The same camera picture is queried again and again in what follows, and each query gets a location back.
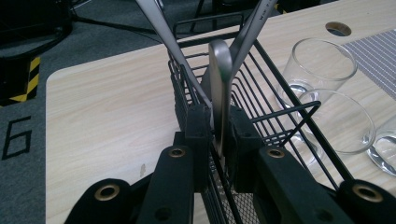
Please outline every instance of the gray carpet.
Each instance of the gray carpet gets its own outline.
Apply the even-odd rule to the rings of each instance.
[[[163,4],[165,17],[173,25],[176,21],[192,19],[198,0],[163,0]],[[209,7],[210,1],[205,1],[205,8]],[[80,17],[97,21],[151,28],[134,0],[91,0],[76,12]],[[159,40],[156,35],[150,37]],[[70,36],[40,55],[36,98],[0,108],[3,155],[0,160],[0,223],[45,223],[47,78],[62,68],[157,44],[158,41],[132,32],[75,22]],[[30,47],[0,49],[0,56],[21,53]],[[19,119],[9,128],[10,122]],[[18,133],[23,135],[10,141],[8,146],[7,136]]]

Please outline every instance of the drinking glass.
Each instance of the drinking glass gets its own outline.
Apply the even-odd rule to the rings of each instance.
[[[396,115],[376,130],[373,146],[367,154],[381,170],[396,175]]]
[[[302,104],[321,101],[312,116],[323,135],[337,153],[358,154],[375,140],[375,126],[367,111],[341,92],[316,89],[300,96]],[[303,132],[313,134],[305,125]]]
[[[358,69],[353,55],[332,42],[308,38],[297,42],[282,74],[294,94],[299,97],[313,89],[336,91]],[[286,107],[292,105],[283,88],[276,91]]]

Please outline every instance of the wooden table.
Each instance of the wooden table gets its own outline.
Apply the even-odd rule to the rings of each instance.
[[[258,38],[280,71],[292,46],[307,37],[344,44],[396,28],[394,0],[340,0],[270,18]],[[339,21],[352,34],[330,34]],[[199,52],[202,49],[191,49]],[[46,220],[62,223],[82,193],[105,178],[133,184],[150,174],[178,131],[164,45],[84,63],[54,73],[47,84]],[[361,72],[340,91],[360,102],[380,125],[394,102]],[[396,195],[396,179],[362,153],[345,160],[356,178]],[[207,223],[199,195],[194,220]]]

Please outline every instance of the metal tongs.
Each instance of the metal tongs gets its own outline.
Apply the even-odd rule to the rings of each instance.
[[[224,134],[226,134],[228,128],[232,80],[270,16],[276,1],[261,0],[229,48],[225,43],[218,41],[213,42],[209,46],[213,50],[210,59],[211,64],[209,65],[209,69],[205,70],[200,84],[192,72],[172,31],[169,29],[158,0],[136,0],[174,59],[177,63],[185,67],[187,76],[198,95],[207,107],[213,111],[211,126],[215,129],[216,149],[220,156],[223,153],[224,145],[222,143],[225,139]]]

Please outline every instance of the gray mesh mat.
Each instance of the gray mesh mat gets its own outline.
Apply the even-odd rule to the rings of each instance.
[[[396,100],[396,30],[372,35],[344,45],[359,69]]]

